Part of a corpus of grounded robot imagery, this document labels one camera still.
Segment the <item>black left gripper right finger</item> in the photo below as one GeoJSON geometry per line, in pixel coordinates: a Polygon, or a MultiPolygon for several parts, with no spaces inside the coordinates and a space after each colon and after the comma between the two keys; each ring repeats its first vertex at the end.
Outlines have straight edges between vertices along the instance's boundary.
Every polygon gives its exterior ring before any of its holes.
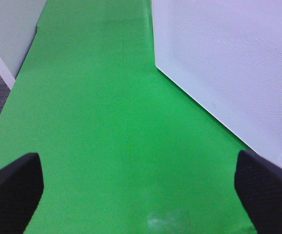
{"type": "Polygon", "coordinates": [[[234,187],[257,233],[282,234],[282,168],[252,150],[241,150],[234,187]]]}

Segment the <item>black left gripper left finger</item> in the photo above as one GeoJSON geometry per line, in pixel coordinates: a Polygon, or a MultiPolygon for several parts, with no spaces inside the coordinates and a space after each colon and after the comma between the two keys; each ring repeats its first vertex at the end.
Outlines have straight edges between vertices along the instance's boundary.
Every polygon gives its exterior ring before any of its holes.
{"type": "Polygon", "coordinates": [[[38,153],[27,153],[0,169],[0,234],[22,234],[44,190],[38,153]]]}

